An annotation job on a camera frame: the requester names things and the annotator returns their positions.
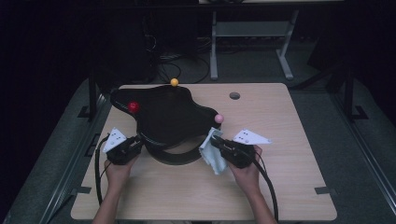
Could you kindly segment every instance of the red ball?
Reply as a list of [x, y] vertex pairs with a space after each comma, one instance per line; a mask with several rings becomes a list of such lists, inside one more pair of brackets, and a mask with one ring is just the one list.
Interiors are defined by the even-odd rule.
[[135, 114], [139, 112], [140, 106], [136, 101], [132, 101], [128, 104], [128, 110], [129, 112]]

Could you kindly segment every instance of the black controller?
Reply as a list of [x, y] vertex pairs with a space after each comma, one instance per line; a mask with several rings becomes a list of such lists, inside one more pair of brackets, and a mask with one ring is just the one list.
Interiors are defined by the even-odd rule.
[[215, 135], [210, 138], [210, 143], [220, 150], [222, 158], [240, 169], [248, 167], [255, 160], [254, 146], [224, 140]]
[[116, 165], [125, 165], [142, 151], [143, 143], [137, 137], [131, 137], [109, 150], [107, 159]]

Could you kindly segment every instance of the person's left hand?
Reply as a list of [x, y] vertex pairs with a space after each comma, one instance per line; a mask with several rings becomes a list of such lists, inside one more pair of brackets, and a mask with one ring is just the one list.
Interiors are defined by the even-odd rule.
[[131, 173], [132, 166], [137, 160], [138, 156], [131, 159], [125, 165], [110, 164], [110, 161], [105, 161], [106, 176], [108, 182], [108, 190], [121, 191], [125, 183], [128, 181], [129, 174]]

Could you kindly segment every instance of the white cloth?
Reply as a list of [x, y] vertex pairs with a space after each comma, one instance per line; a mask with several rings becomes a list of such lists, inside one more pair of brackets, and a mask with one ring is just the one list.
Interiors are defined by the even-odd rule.
[[209, 134], [207, 135], [207, 138], [199, 147], [199, 150], [206, 164], [212, 166], [215, 175], [219, 175], [228, 167], [228, 165], [227, 165], [227, 161], [221, 157], [220, 150], [216, 147], [213, 147], [212, 144], [210, 143], [210, 138], [213, 135], [221, 136], [222, 131], [215, 128], [211, 128]]

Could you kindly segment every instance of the background desk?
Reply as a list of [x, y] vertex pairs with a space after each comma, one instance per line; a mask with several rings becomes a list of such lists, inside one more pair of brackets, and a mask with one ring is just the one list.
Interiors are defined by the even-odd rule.
[[[289, 92], [283, 84], [194, 84], [193, 100], [224, 115], [223, 137], [231, 139], [247, 128], [273, 140], [261, 145], [262, 157], [278, 200], [280, 220], [333, 220], [336, 211], [329, 194], [316, 194], [325, 187], [323, 177], [305, 136]], [[149, 88], [124, 86], [123, 88]], [[239, 100], [229, 97], [238, 92]], [[134, 119], [112, 107], [100, 139], [113, 127], [125, 135], [135, 135]], [[101, 154], [101, 170], [105, 154]], [[71, 216], [93, 219], [99, 205], [95, 192], [94, 158], [82, 187], [92, 188], [79, 194]], [[143, 148], [134, 165], [131, 179], [121, 195], [117, 217], [142, 220], [251, 220], [248, 201], [227, 170], [214, 175], [203, 159], [182, 166], [155, 161]], [[102, 180], [102, 193], [107, 188]], [[261, 179], [262, 193], [272, 208], [269, 189]]]

